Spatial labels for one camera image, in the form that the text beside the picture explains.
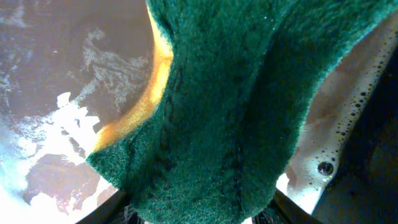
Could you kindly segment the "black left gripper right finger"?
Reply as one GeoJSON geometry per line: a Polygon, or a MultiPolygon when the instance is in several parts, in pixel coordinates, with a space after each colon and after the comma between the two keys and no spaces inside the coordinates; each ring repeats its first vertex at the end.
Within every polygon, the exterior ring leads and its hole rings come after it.
{"type": "Polygon", "coordinates": [[[269,205],[252,217],[253,224],[323,224],[302,210],[280,190],[269,205]]]}

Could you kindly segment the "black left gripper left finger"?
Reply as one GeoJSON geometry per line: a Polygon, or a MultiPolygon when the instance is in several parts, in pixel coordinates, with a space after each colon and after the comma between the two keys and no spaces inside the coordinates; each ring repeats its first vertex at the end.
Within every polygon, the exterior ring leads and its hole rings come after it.
{"type": "Polygon", "coordinates": [[[140,217],[130,205],[130,197],[118,190],[93,212],[76,224],[140,224],[140,217]]]}

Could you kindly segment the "green and yellow scrub sponge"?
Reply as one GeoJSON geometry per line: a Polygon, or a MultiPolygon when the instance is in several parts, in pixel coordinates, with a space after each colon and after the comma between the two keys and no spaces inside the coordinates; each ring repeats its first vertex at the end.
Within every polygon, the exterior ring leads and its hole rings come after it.
{"type": "Polygon", "coordinates": [[[147,94],[86,160],[150,223],[241,223],[267,207],[310,103],[396,1],[147,1],[147,94]]]}

